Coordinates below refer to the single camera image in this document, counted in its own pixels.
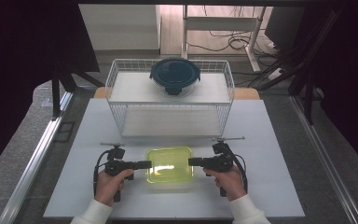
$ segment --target wire basket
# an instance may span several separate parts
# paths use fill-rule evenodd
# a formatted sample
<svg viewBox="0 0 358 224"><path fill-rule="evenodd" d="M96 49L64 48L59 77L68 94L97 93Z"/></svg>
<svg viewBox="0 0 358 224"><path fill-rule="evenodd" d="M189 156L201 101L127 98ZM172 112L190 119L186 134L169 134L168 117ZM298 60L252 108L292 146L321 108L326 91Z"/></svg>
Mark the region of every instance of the wire basket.
<svg viewBox="0 0 358 224"><path fill-rule="evenodd" d="M227 61L194 63L200 82L189 95L171 97L149 78L158 60L116 59L105 96L122 136L218 137L223 134L234 100Z"/></svg>

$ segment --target white tabletop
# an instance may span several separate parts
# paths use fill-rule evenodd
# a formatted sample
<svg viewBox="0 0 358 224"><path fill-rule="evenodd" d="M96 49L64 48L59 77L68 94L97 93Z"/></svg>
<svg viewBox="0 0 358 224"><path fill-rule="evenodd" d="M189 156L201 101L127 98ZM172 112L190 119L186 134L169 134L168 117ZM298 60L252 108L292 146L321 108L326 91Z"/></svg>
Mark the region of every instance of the white tabletop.
<svg viewBox="0 0 358 224"><path fill-rule="evenodd" d="M267 217L303 217L264 102L234 101L224 136L246 138L227 143L246 161L249 194L255 205ZM73 217L86 210L93 197L94 166L110 148L100 146L101 142L126 144L124 161L142 161L147 150L159 147L188 146L194 157L214 156L214 142L209 138L121 138L106 100L91 99L44 217ZM135 171L134 180L126 180L111 218L218 219L232 215L213 177L195 167L194 178L185 183L150 184L145 170Z"/></svg>

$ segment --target white sleeve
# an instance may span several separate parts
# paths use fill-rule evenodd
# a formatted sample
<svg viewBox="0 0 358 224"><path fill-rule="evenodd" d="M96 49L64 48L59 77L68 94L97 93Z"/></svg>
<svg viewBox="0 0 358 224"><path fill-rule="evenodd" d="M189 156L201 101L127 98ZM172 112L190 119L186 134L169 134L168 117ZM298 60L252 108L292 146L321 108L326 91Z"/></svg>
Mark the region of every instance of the white sleeve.
<svg viewBox="0 0 358 224"><path fill-rule="evenodd" d="M259 210L253 204L249 195L245 195L229 203L232 215L234 216L233 224L268 224L270 223L264 212Z"/></svg>
<svg viewBox="0 0 358 224"><path fill-rule="evenodd" d="M112 213L113 208L94 199L83 214L74 217L71 224L104 224Z"/></svg>

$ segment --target gray floor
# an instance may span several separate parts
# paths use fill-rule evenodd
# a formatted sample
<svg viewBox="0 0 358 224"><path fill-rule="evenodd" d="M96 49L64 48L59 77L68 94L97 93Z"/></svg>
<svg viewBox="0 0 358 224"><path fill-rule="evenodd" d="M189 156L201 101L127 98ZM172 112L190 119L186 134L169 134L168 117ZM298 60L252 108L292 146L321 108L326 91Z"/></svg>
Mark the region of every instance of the gray floor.
<svg viewBox="0 0 358 224"><path fill-rule="evenodd" d="M91 73L91 75L100 79L101 82L105 82L110 63L115 58L165 58L168 56L172 55L158 55L150 51L128 52L126 50L97 52L101 73ZM189 59L228 60L233 72L252 72L246 56L190 55ZM74 76L74 78L79 86L76 94L92 97L95 87L82 78L77 76ZM236 83L253 78L255 78L255 75L234 75ZM304 131L298 114L291 104L286 90L290 81L288 79L266 91L261 91L260 96L266 104L272 126L290 175L294 180L306 217L290 220L272 218L271 222L350 223L334 189L329 184L329 179ZM240 86L246 86L248 83L245 82ZM67 127L62 126L60 128L62 132L57 134L53 142L53 150L47 154L44 165L39 171L15 223L69 223L69 220L46 220L41 217L65 163L66 155L70 150L71 141L76 135L76 129L80 124L87 101L74 100L70 106L75 106L79 110L71 111L69 115L65 116L64 122ZM35 89L34 102L26 118L0 157L0 216L51 119L51 113L51 85L48 82ZM358 206L358 156L326 117L320 108L320 102L314 101L312 114L313 127L318 132L331 160ZM65 129L68 129L68 127L73 128L73 131L66 132Z"/></svg>

